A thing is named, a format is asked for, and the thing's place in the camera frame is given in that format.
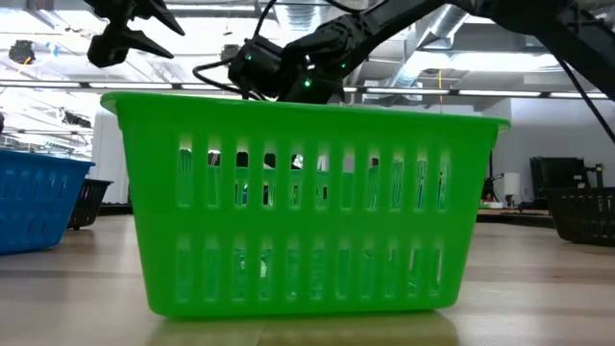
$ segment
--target green plastic basket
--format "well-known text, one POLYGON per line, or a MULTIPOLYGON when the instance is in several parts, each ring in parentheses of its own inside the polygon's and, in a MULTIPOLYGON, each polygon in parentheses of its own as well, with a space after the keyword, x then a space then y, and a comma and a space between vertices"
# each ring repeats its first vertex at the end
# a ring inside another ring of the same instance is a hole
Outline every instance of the green plastic basket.
POLYGON ((124 136, 149 305, 170 316, 452 305, 487 157, 508 126, 157 94, 102 104, 124 136), (236 167, 240 151, 248 167, 236 167))

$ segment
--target ceiling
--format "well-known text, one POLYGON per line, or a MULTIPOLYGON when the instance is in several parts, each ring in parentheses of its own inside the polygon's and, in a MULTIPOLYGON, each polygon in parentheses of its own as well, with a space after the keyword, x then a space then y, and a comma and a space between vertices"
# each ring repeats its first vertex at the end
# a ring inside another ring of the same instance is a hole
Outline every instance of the ceiling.
MULTIPOLYGON (((366 8, 376 2, 341 1, 353 8, 366 8)), ((131 27, 142 30, 174 53, 175 59, 131 51, 125 63, 101 69, 87 61, 86 52, 91 38, 102 33, 107 22, 92 14, 85 2, 0 0, 0 80, 199 83, 191 74, 192 67, 218 61, 224 46, 241 44, 252 35, 258 21, 257 7, 251 0, 167 0, 166 3, 186 32, 184 37, 175 35, 156 19, 137 19, 131 27), (22 39, 34 43, 36 59, 32 64, 19 64, 9 58, 12 45, 22 39)), ((582 0, 582 3, 604 19, 615 18, 614 0, 582 0)), ((320 0, 280 0, 260 33, 284 46, 341 14, 320 0)), ((437 44, 427 45, 409 57, 407 42, 414 29, 400 32, 375 49, 368 61, 349 76, 347 85, 391 87, 394 76, 409 71, 416 75, 410 87, 574 90, 540 42, 510 33, 489 20, 465 18, 460 28, 448 37, 451 39, 448 49, 442 50, 437 44), (408 59, 411 63, 405 66, 408 59)), ((208 77, 228 83, 226 73, 225 68, 218 68, 208 71, 208 77)), ((586 88, 593 88, 582 78, 581 82, 586 88)), ((35 144, 37 150, 68 147, 87 155, 91 151, 91 130, 68 124, 65 115, 68 111, 93 124, 98 95, 84 91, 0 88, 0 111, 7 117, 8 129, 81 133, 47 136, 44 140, 30 139, 36 135, 7 135, 4 145, 22 148, 30 140, 35 142, 30 144, 35 144)), ((379 98, 378 95, 371 97, 372 100, 379 98)), ((366 101, 369 99, 363 96, 353 101, 370 102, 366 101)), ((442 101, 440 97, 423 96, 414 97, 410 102, 429 106, 442 101)), ((444 102, 474 105, 479 109, 492 99, 447 97, 444 102)))

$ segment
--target blue object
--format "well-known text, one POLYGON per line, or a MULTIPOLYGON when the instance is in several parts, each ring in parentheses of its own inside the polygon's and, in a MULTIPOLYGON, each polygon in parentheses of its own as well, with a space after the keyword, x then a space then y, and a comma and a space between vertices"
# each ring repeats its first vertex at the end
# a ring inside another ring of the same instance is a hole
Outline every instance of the blue object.
POLYGON ((57 245, 93 165, 0 150, 0 255, 57 245))

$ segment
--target wooden table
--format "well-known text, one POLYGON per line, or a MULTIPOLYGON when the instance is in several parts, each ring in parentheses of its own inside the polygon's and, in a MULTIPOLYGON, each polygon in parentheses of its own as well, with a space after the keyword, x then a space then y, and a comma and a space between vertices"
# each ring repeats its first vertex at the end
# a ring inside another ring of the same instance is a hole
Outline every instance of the wooden table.
POLYGON ((438 313, 169 321, 148 308, 133 219, 0 257, 0 346, 615 345, 615 249, 478 224, 457 304, 438 313))

